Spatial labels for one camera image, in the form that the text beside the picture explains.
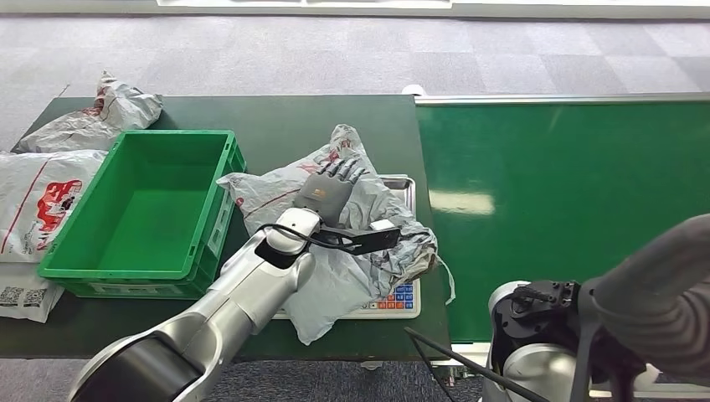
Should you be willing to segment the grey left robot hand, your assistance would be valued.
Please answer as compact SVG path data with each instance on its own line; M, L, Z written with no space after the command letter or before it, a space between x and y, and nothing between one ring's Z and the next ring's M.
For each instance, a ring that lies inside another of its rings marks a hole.
M293 206L309 209L317 213L326 226L336 227L354 185L367 172L356 158L329 161L306 179Z

